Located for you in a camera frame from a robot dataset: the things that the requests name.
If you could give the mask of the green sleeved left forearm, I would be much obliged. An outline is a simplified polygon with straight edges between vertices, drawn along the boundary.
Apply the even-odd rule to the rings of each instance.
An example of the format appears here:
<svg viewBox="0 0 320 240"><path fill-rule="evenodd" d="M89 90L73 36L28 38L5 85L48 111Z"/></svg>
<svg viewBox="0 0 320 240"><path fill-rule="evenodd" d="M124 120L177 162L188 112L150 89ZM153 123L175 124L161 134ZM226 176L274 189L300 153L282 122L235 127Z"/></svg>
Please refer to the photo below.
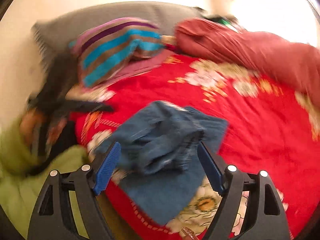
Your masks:
<svg viewBox="0 0 320 240"><path fill-rule="evenodd" d="M39 164L40 159L26 145L17 122L1 133L1 178L25 176Z"/></svg>

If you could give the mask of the left hand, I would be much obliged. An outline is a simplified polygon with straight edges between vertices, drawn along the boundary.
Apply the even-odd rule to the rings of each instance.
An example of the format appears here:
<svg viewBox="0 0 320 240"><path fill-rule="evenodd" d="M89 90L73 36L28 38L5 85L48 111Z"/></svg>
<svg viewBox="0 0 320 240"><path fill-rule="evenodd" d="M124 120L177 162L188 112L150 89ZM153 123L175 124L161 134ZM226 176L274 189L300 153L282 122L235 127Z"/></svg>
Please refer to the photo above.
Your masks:
<svg viewBox="0 0 320 240"><path fill-rule="evenodd" d="M28 147L31 146L33 140L35 139L35 127L41 125L45 121L46 116L35 108L28 110L22 117L20 123L20 133ZM55 144L66 125L66 118L61 119L57 124L55 124L48 132L47 142L52 145Z"/></svg>

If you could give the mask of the right hand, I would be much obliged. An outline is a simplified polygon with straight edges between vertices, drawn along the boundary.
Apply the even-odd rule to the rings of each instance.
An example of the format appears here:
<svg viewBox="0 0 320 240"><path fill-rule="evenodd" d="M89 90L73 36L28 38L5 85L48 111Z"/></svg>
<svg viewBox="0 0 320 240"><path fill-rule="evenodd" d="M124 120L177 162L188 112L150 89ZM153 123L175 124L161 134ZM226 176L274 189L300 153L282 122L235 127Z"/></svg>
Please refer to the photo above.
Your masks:
<svg viewBox="0 0 320 240"><path fill-rule="evenodd" d="M181 232L184 234L183 240L199 240L198 237L195 235L191 229L183 227Z"/></svg>

